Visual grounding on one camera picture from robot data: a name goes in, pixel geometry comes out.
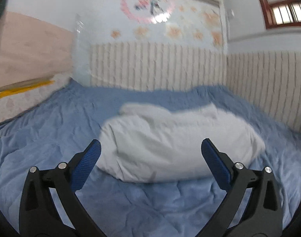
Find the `flower decal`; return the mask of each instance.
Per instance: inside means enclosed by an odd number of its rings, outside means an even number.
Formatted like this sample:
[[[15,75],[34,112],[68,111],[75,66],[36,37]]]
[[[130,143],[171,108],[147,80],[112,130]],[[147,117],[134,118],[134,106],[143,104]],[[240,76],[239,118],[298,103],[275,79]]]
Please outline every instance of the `flower decal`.
[[[222,33],[221,32],[219,32],[219,31],[212,31],[211,32],[211,34],[212,34],[212,37],[213,37],[213,45],[215,46],[215,47],[221,47],[221,46],[223,46],[223,36],[222,36]]]
[[[202,40],[203,39],[203,34],[200,32],[198,29],[196,32],[193,33],[193,38],[197,40]]]
[[[182,37],[182,30],[179,26],[168,24],[166,25],[166,36],[172,39],[180,39]]]
[[[149,29],[146,27],[138,27],[134,30],[136,39],[146,39],[149,36]]]
[[[111,32],[111,37],[113,37],[114,39],[117,39],[117,38],[119,38],[120,36],[121,36],[120,30],[113,30],[113,31]]]
[[[205,24],[208,28],[219,27],[221,25],[220,16],[216,13],[202,13],[205,18]]]

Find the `window frame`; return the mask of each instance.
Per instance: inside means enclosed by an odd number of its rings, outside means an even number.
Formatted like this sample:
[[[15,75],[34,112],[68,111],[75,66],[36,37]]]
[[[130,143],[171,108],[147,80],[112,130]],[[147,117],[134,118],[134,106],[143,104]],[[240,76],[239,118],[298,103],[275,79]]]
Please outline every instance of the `window frame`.
[[[275,16],[273,15],[272,8],[281,5],[288,6],[292,3],[300,3],[300,0],[259,0],[263,12],[266,29],[279,28],[279,27],[301,27],[301,22],[291,22],[284,24],[276,24]]]

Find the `bed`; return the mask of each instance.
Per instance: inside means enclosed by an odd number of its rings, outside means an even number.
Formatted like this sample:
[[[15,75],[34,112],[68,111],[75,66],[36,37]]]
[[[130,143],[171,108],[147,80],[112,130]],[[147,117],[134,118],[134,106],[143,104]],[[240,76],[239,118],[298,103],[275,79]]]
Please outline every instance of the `bed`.
[[[270,166],[279,184],[283,228],[301,202],[301,134],[266,116],[224,86],[200,86],[188,92],[135,92],[69,85],[38,106],[0,123],[0,210],[18,230],[19,205],[28,169],[54,168],[97,138],[106,119],[126,102],[151,103],[170,111],[214,103],[244,118],[265,141],[266,151],[249,168]],[[224,198],[212,177],[172,183],[133,184],[94,168],[76,192],[84,208],[107,236],[195,236]],[[235,225],[248,201],[232,222]],[[52,193],[63,222],[69,222]]]

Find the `wall decal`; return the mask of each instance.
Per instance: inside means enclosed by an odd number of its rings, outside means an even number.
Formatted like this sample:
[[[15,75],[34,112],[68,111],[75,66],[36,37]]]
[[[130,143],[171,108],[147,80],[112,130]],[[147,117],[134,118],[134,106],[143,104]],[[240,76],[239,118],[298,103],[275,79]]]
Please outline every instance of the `wall decal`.
[[[223,36],[222,33],[219,31],[212,31],[211,32],[213,37],[213,45],[215,47],[222,47],[223,46]]]
[[[177,24],[166,24],[166,36],[171,39],[182,38],[182,30]]]
[[[213,11],[213,13],[203,13],[205,24],[208,28],[220,27],[220,16]]]
[[[203,39],[203,34],[198,29],[193,33],[193,38],[197,40]]]
[[[149,29],[146,27],[138,27],[134,30],[136,39],[146,39],[149,37]]]
[[[139,23],[166,22],[174,9],[174,0],[121,0],[124,14]]]
[[[182,5],[180,5],[180,6],[179,6],[179,11],[184,12],[184,11],[185,11],[185,8],[184,8]]]
[[[113,30],[111,32],[111,37],[113,37],[114,39],[118,39],[120,36],[121,36],[121,32],[118,29],[117,30]]]

